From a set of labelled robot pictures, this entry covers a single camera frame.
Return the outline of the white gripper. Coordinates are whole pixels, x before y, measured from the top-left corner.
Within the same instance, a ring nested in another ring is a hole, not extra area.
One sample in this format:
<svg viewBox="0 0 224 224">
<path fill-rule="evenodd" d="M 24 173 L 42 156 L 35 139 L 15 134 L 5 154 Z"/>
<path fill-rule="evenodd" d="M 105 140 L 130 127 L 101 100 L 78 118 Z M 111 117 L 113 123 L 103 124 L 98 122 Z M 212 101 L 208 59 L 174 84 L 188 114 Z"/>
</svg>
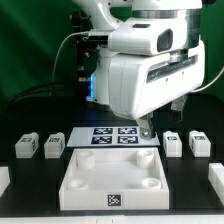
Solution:
<svg viewBox="0 0 224 224">
<path fill-rule="evenodd" d="M 116 116 L 138 119 L 144 140 L 155 137 L 152 115 L 148 113 L 174 100 L 170 116 L 173 122 L 181 122 L 187 101 L 184 94 L 199 87 L 204 79 L 202 41 L 188 51 L 185 61 L 171 64 L 169 59 L 169 53 L 153 57 L 117 54 L 110 63 L 110 109 Z"/>
</svg>

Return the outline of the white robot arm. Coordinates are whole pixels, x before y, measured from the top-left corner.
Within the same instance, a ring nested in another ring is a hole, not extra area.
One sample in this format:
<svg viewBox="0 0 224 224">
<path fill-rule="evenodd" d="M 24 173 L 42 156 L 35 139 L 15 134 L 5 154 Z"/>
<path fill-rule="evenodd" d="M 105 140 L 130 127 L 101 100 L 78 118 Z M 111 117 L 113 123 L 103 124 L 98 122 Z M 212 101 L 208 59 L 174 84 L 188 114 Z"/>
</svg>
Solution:
<svg viewBox="0 0 224 224">
<path fill-rule="evenodd" d="M 154 137 L 152 112 L 170 103 L 180 112 L 204 79 L 202 0 L 73 0 L 92 23 L 98 62 L 88 101 L 134 120 Z"/>
</svg>

